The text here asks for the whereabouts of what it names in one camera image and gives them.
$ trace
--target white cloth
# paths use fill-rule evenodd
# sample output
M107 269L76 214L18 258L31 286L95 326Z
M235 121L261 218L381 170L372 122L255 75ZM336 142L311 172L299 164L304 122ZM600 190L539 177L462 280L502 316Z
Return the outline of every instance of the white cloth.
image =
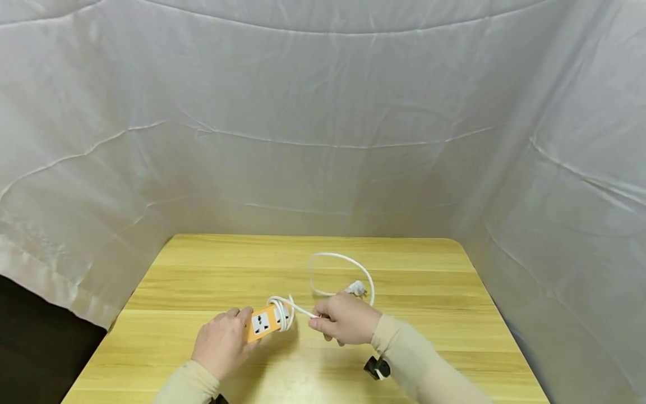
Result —
M555 403L646 400L646 3L0 5L0 273L109 327L178 232L461 241Z

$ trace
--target beige sleeve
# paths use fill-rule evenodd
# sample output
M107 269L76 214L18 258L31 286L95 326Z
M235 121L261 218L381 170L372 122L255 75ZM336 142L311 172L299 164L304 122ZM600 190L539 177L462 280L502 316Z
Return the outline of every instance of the beige sleeve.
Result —
M208 404L220 382L196 361L180 366L152 401L153 404Z
M383 315L372 346L390 365L391 375L421 404L491 404L491 400L435 351L413 327Z

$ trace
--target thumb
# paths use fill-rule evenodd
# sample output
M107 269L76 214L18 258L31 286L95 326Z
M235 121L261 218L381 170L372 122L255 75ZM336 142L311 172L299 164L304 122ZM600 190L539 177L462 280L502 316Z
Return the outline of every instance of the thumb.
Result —
M332 338L336 338L338 334L338 324L330 321L329 319L318 318L312 319L309 321L310 328L322 332L323 334L328 334Z

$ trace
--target wood grain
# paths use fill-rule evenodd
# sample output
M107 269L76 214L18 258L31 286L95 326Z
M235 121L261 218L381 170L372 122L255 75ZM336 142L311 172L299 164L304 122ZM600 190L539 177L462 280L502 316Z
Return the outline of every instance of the wood grain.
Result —
M188 360L199 327L230 307L265 306L291 293L302 306L307 262L330 251L373 275L375 307L433 341L440 354L496 403L547 404L462 247L444 239L177 235L162 249L64 403L150 403ZM317 288L343 289L363 274L316 259ZM310 330L274 333L222 392L232 403L410 403L389 378L362 370L369 346L338 347Z

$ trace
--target power cord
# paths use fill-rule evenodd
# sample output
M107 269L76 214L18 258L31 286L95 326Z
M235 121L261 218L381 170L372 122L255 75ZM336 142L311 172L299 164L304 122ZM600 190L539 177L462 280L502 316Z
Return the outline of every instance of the power cord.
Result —
M368 278L368 282L370 284L370 306L375 304L375 284L373 283L372 277L370 276L370 273L368 272L368 270L363 265L359 264L357 261L353 260L352 258L342 254L337 254L337 253L316 253L309 258L309 262L307 263L307 268L309 269L309 272L311 274L309 278L309 287L312 289L312 292L314 294L317 294L319 296L335 295L335 293L323 292L322 290L316 289L314 287L313 262L314 262L314 259L317 257L336 257L336 258L344 259L354 264L359 269L361 269L366 274L366 277ZM350 285L348 285L348 287L344 291L361 297L366 294L366 287L363 285L363 283L361 283L361 281L354 281ZM270 304L273 304L274 306L276 306L276 320L280 324L280 329L278 331L281 331L281 332L287 331L291 328L291 325L294 322L295 311L301 312L312 319L318 318L317 315L310 313L309 311L303 309L302 307L294 303L294 298L291 295L289 295L289 299L285 299L284 297L281 297L281 296L272 296L267 300L267 305L269 306Z

